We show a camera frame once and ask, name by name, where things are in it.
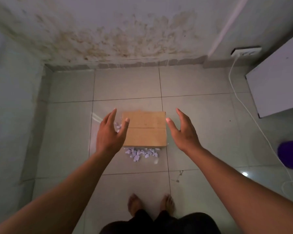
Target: cardboard box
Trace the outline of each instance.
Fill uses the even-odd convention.
[[[123,112],[130,118],[124,146],[160,148],[167,146],[166,112]]]

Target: hand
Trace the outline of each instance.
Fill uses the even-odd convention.
[[[172,119],[166,118],[166,121],[177,147],[187,155],[193,149],[203,149],[190,118],[178,108],[176,112],[180,118],[180,130],[176,128]]]
[[[121,125],[120,131],[117,133],[114,129],[114,120],[116,109],[107,114],[100,123],[97,135],[97,152],[107,153],[114,156],[123,146],[130,119],[126,118],[125,124]]]

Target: person's left arm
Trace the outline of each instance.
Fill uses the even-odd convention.
[[[72,233],[109,162],[124,144],[129,119],[119,133],[116,109],[100,124],[96,152],[61,184],[0,224],[0,234]]]

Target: person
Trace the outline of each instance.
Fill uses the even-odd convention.
[[[293,202],[243,176],[202,147],[190,118],[176,109],[180,130],[167,118],[177,147],[199,167],[215,193],[245,233],[293,233]],[[96,152],[57,187],[41,195],[0,224],[0,234],[71,233],[82,215],[96,185],[113,156],[121,149],[129,118],[115,132],[116,109],[100,124]],[[134,216],[128,222],[108,224],[101,233],[161,232],[219,233],[211,217],[196,213],[179,220],[172,218],[174,205],[164,197],[161,213],[152,222],[142,202],[132,195],[128,202]]]

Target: forearm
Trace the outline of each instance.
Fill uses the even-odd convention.
[[[0,234],[71,233],[112,157],[93,154],[60,185],[2,223]]]
[[[205,149],[188,153],[245,233],[293,233],[293,202],[243,176]]]

